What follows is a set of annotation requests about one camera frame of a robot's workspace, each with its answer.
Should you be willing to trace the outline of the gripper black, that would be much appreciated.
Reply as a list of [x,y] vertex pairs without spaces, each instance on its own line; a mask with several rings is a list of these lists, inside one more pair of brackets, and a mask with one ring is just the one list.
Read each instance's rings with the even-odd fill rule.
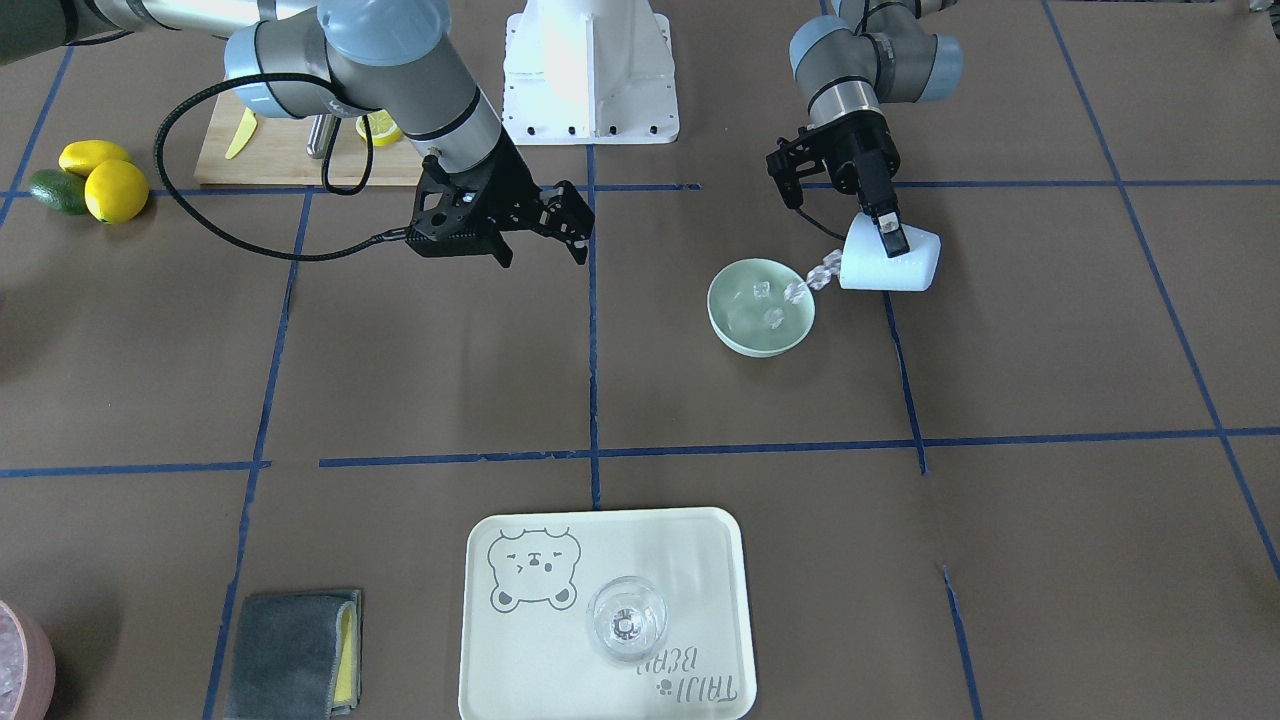
[[887,258],[910,252],[893,190],[900,163],[888,123],[879,111],[854,111],[831,124],[826,150],[831,183],[841,193],[856,195],[863,206],[872,206]]
[[449,173],[444,170],[442,159],[442,151],[430,151],[422,159],[420,188],[475,193],[499,231],[490,233],[488,243],[500,266],[511,268],[515,256],[503,238],[506,231],[531,231],[557,240],[576,264],[586,265],[595,213],[568,181],[540,191],[509,136],[502,135],[489,155],[468,170]]

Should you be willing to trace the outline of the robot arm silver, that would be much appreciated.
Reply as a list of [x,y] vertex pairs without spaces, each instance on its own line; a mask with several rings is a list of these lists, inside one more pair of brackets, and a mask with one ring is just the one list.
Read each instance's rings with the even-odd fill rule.
[[154,161],[175,202],[187,200],[165,165],[172,127],[196,105],[234,92],[261,117],[367,120],[387,111],[421,155],[413,215],[343,255],[402,242],[422,258],[512,261],[507,231],[562,242],[589,256],[595,217],[568,181],[543,188],[449,40],[445,1],[5,1],[3,61],[110,33],[191,31],[225,42],[224,81],[198,91],[157,128]]
[[932,102],[955,91],[963,73],[959,41],[922,27],[922,18],[951,6],[835,1],[832,13],[796,31],[788,59],[808,124],[796,138],[778,138],[765,159],[786,208],[799,210],[803,178],[824,172],[838,192],[858,197],[887,258],[909,252],[893,187],[901,155],[883,105]]

